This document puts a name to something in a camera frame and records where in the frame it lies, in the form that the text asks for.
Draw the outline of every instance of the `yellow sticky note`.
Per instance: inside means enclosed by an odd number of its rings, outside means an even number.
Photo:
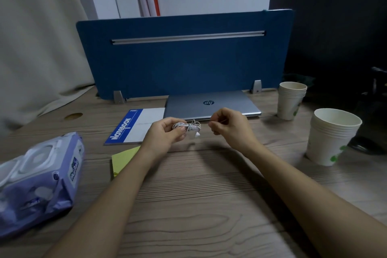
[[[137,153],[140,146],[125,150],[123,152],[114,154],[111,156],[111,162],[113,163],[113,175],[114,177],[129,163],[133,156]]]

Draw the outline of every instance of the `laptop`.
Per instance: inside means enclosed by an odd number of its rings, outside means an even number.
[[[206,120],[219,109],[227,107],[253,117],[262,112],[241,90],[190,95],[171,95],[165,105],[164,117],[185,120]]]

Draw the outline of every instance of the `curtain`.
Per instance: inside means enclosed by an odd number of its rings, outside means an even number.
[[[0,136],[90,89],[86,19],[80,0],[0,0]]]

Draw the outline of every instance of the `white paper cup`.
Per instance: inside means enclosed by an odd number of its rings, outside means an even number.
[[[361,119],[350,112],[317,109],[310,121],[307,157],[319,165],[335,164],[361,124]]]
[[[284,120],[292,120],[307,92],[307,86],[296,82],[282,82],[278,88],[277,116]]]

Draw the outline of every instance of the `hp logo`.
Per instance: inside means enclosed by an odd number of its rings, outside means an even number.
[[[204,105],[212,105],[212,104],[214,104],[214,103],[215,103],[215,102],[212,101],[212,100],[206,100],[206,101],[203,102]]]

